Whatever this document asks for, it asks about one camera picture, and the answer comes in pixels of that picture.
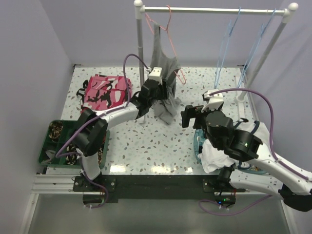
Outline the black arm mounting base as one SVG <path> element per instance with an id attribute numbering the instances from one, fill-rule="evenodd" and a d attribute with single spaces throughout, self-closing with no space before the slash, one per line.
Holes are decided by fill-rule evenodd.
<path id="1" fill-rule="evenodd" d="M 100 175 L 95 183 L 108 191 L 108 203 L 121 199 L 213 199 L 215 194 L 233 195 L 245 189 L 217 184 L 217 175 Z"/>

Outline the pink wire hanger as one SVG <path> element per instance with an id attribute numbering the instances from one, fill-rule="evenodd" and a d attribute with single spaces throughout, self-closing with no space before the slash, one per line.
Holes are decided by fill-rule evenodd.
<path id="1" fill-rule="evenodd" d="M 175 46 L 173 44 L 173 41 L 172 41 L 172 38 L 170 36 L 170 32 L 169 32 L 169 26 L 170 26 L 170 22 L 171 22 L 171 18 L 172 18 L 172 11 L 171 11 L 171 7 L 170 5 L 166 5 L 166 7 L 168 8 L 169 10 L 169 18 L 168 18 L 168 22 L 166 24 L 166 26 L 162 26 L 162 25 L 159 25 L 160 27 L 160 30 L 164 31 L 167 35 L 167 38 L 169 40 L 169 43 L 170 43 L 170 46 L 172 48 L 172 51 L 174 53 L 174 56 L 175 58 L 177 59 L 177 53 L 176 53 L 176 50 L 175 50 Z M 157 22 L 155 20 L 153 20 L 147 13 L 145 13 L 145 18 L 146 18 L 146 21 L 147 21 L 147 24 L 152 32 L 152 34 L 154 35 L 154 32 L 152 30 L 152 26 L 151 26 L 151 23 L 153 23 L 154 25 L 157 24 Z M 185 74 L 183 72 L 183 70 L 180 68 L 178 72 L 175 72 L 175 75 L 176 77 L 179 79 L 179 81 L 181 82 L 182 85 L 185 85 L 186 82 L 187 82 L 187 79 L 185 77 Z"/>

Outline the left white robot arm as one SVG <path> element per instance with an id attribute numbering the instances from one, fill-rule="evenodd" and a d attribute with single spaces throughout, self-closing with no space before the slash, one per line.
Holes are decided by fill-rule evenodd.
<path id="1" fill-rule="evenodd" d="M 174 97 L 175 92 L 176 84 L 169 85 L 166 81 L 159 83 L 147 79 L 141 90 L 133 94 L 129 103 L 108 109 L 100 115 L 88 108 L 82 112 L 72 136 L 73 144 L 80 154 L 80 164 L 85 176 L 83 184 L 89 191 L 96 191 L 101 186 L 97 153 L 106 132 L 119 124 L 143 117 L 157 101 Z"/>

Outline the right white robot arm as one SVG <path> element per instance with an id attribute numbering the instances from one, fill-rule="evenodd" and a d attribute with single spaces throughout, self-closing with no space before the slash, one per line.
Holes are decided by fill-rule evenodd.
<path id="1" fill-rule="evenodd" d="M 247 175 L 232 167 L 221 169 L 217 186 L 227 192 L 231 188 L 250 189 L 275 195 L 284 203 L 301 212 L 312 209 L 312 183 L 301 178 L 300 168 L 291 172 L 290 163 L 282 158 L 274 159 L 273 154 L 261 139 L 252 133 L 236 129 L 233 120 L 222 111 L 202 111 L 201 106 L 187 105 L 181 112 L 182 127 L 187 128 L 190 119 L 195 119 L 194 129 L 202 129 L 212 146 L 230 158 L 247 162 L 268 173 L 268 175 Z"/>

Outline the grey tank top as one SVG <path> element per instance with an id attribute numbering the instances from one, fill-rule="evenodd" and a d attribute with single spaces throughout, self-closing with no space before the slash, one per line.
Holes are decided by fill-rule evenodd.
<path id="1" fill-rule="evenodd" d="M 158 100 L 154 103 L 154 114 L 166 124 L 171 124 L 181 103 L 180 99 L 176 97 L 176 74 L 180 70 L 180 64 L 177 58 L 169 58 L 163 52 L 160 25 L 157 23 L 154 23 L 154 44 L 150 67 L 160 67 L 162 69 L 162 80 L 166 83 L 168 93 L 167 99 Z"/>

